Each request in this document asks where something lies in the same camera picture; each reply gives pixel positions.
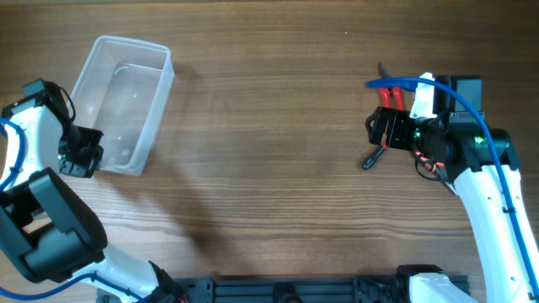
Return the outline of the red handled snips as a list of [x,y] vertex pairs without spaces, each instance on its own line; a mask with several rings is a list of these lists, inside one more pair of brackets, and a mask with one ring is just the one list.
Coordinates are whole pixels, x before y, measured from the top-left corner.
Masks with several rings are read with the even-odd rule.
[[[382,62],[377,63],[377,70],[381,79],[386,79],[390,77],[389,72],[387,71],[385,65]],[[403,93],[401,88],[378,88],[378,93],[382,97],[384,107],[390,108],[391,101],[394,100],[396,108],[399,110],[404,110]]]

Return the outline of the black red screwdriver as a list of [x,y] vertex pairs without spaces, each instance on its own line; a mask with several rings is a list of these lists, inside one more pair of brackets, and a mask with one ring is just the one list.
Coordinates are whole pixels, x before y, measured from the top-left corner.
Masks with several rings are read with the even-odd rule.
[[384,154],[386,149],[387,149],[386,144],[385,143],[381,144],[372,154],[370,154],[370,156],[365,158],[361,166],[362,169],[363,170],[372,169],[378,162],[379,158]]

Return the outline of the clear plastic container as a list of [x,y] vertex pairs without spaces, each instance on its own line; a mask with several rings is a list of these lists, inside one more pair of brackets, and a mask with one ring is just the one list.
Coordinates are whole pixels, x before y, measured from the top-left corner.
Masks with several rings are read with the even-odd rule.
[[110,35],[96,39],[71,98],[75,124],[104,133],[100,169],[142,174],[174,79],[168,47]]

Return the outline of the orange black pliers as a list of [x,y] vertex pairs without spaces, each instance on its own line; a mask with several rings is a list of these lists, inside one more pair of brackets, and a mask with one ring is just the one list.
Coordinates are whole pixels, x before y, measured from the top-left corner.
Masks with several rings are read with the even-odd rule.
[[445,164],[443,162],[436,162],[429,157],[427,157],[423,152],[421,151],[415,151],[414,156],[418,163],[423,165],[428,171],[435,173],[440,168],[443,168]]

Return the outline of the silver L-shaped wrench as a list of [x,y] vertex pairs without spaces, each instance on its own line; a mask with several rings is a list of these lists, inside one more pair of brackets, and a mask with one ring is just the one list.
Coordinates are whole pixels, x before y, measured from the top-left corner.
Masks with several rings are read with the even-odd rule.
[[442,182],[442,183],[443,183],[443,184],[444,184],[444,185],[445,185],[445,186],[446,186],[446,187],[447,187],[447,188],[448,188],[454,195],[458,195],[458,194],[456,193],[456,190],[455,190],[454,186],[452,185],[452,183],[449,183],[449,182],[446,182],[446,181],[444,181],[444,182]]

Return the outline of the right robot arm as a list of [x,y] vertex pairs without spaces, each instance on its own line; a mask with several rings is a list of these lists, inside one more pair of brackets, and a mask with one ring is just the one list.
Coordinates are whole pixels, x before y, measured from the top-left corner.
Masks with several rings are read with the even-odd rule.
[[366,119],[377,147],[411,152],[417,173],[443,183],[467,212],[490,302],[538,300],[538,247],[521,193],[520,162],[505,130],[484,120],[476,76],[388,77],[366,82],[382,106]]

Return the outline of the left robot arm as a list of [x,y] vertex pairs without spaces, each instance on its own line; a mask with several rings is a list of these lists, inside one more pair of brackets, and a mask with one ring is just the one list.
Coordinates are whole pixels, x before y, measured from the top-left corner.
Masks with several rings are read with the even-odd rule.
[[77,126],[67,91],[38,78],[24,98],[3,108],[8,147],[1,177],[1,249],[30,282],[57,288],[14,300],[40,300],[86,283],[122,302],[186,302],[187,292],[151,261],[108,242],[96,214],[62,180],[91,178],[104,149],[100,130]]

